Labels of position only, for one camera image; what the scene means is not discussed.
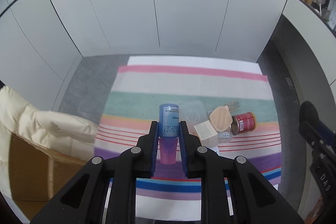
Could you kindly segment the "cream padded chair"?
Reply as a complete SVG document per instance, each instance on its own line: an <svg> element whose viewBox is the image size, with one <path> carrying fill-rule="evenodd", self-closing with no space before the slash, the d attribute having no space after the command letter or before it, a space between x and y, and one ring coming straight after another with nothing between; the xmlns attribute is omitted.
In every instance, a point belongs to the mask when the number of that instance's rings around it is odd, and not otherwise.
<svg viewBox="0 0 336 224"><path fill-rule="evenodd" d="M97 124L74 115L42 111L9 86L1 88L1 172L9 166L11 135L41 148L88 161Z"/></svg>

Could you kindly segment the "clear plastic puff case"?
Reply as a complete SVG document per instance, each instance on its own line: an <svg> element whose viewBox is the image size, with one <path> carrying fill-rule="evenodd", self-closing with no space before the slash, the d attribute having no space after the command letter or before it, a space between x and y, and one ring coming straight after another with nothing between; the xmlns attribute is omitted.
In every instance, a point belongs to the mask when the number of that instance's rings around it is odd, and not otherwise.
<svg viewBox="0 0 336 224"><path fill-rule="evenodd" d="M208 120L207 112L201 101L191 101L179 106L179 118L191 125Z"/></svg>

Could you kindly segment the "small white square box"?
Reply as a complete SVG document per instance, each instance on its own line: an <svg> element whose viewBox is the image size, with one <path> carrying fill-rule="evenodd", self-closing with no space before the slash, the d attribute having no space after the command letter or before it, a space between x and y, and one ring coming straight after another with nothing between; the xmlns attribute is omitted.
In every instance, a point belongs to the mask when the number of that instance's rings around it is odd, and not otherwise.
<svg viewBox="0 0 336 224"><path fill-rule="evenodd" d="M194 130L202 146L213 148L218 145L218 132L210 121L194 125Z"/></svg>

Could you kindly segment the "striped multicolour blanket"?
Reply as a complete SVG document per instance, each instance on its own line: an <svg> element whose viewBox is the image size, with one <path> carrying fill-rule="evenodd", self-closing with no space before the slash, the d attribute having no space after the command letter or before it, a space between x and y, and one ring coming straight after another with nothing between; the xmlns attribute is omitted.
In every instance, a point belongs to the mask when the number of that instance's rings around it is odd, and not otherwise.
<svg viewBox="0 0 336 224"><path fill-rule="evenodd" d="M281 137L268 78L255 63L201 57L135 56L118 69L94 144L108 159L134 147L159 117L159 106L201 101L207 115L238 101L236 114L252 112L257 126L220 143L224 157L246 157L273 185L281 181Z"/></svg>

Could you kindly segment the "beige heart-shaped powder puff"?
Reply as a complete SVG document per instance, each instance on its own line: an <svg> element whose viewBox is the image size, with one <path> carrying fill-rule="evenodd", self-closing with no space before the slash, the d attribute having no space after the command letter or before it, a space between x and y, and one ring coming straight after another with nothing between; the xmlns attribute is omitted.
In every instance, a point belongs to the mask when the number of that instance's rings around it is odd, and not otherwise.
<svg viewBox="0 0 336 224"><path fill-rule="evenodd" d="M225 131L233 121L230 108L227 105L215 108L209 115L209 121L217 132Z"/></svg>

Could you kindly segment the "brown cardboard box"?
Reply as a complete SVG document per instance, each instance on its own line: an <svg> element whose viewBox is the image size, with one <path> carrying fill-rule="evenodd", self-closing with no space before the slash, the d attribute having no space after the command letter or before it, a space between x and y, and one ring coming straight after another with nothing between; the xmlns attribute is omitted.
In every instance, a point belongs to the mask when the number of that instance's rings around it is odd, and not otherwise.
<svg viewBox="0 0 336 224"><path fill-rule="evenodd" d="M38 148L11 135L9 179L15 204L32 220L85 164L83 160Z"/></svg>

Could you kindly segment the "small clear labelled container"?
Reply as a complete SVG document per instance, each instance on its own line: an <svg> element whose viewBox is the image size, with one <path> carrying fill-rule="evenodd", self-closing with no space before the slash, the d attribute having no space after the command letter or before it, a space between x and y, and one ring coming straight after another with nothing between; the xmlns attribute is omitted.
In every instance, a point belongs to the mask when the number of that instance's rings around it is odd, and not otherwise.
<svg viewBox="0 0 336 224"><path fill-rule="evenodd" d="M230 132L219 132L218 133L218 143L229 143L233 138Z"/></svg>

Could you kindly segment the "red tin can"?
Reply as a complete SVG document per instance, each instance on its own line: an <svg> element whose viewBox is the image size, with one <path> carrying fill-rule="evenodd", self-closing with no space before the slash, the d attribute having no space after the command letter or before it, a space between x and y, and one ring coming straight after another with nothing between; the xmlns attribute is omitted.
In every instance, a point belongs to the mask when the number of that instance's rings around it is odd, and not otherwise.
<svg viewBox="0 0 336 224"><path fill-rule="evenodd" d="M232 116L230 130L233 135L253 131L256 128L256 118L252 112Z"/></svg>

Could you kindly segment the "blue bottle with pink cap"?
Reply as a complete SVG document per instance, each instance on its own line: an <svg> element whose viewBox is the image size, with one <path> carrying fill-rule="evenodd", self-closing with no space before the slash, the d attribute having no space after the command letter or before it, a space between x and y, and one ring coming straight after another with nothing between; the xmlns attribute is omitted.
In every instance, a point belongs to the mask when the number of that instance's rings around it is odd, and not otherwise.
<svg viewBox="0 0 336 224"><path fill-rule="evenodd" d="M161 164L175 164L179 137L178 105L173 103L166 103L159 106L158 132Z"/></svg>

